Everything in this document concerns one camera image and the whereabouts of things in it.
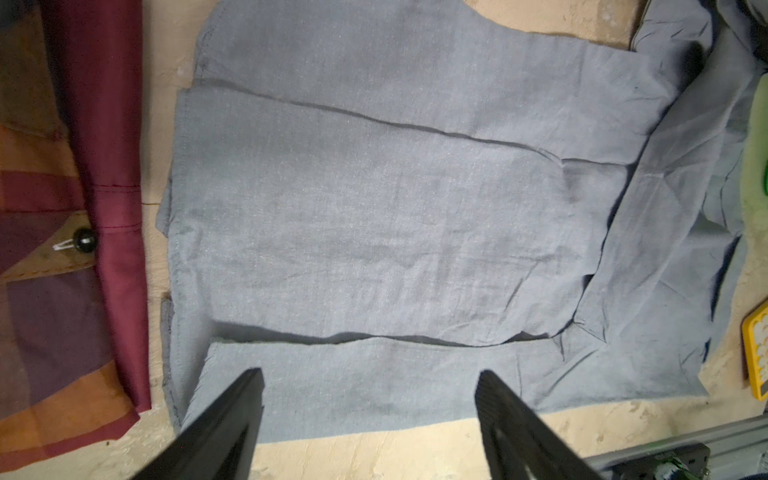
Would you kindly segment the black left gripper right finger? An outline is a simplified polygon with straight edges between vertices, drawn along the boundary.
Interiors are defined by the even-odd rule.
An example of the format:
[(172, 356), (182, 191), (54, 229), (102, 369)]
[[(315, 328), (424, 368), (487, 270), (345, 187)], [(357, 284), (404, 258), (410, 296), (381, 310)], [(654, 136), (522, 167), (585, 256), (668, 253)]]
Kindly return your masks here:
[(474, 399), (493, 480), (600, 477), (493, 371), (480, 373)]

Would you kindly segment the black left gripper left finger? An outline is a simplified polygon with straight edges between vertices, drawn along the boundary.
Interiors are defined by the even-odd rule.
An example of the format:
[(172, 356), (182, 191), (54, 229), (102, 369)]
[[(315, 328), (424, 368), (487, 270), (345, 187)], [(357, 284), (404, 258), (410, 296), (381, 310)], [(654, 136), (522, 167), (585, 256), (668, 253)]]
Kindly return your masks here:
[(136, 479), (246, 479), (263, 414), (262, 371), (244, 371)]

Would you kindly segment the grey long sleeve shirt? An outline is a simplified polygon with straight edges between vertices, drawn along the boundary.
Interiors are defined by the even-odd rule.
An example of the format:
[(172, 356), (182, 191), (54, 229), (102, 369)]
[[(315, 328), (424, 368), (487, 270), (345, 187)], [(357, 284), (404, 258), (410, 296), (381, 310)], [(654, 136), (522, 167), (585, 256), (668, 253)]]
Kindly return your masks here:
[(699, 396), (746, 248), (763, 1), (652, 1), (628, 50), (461, 1), (223, 1), (177, 97), (166, 401), (263, 372), (262, 442)]

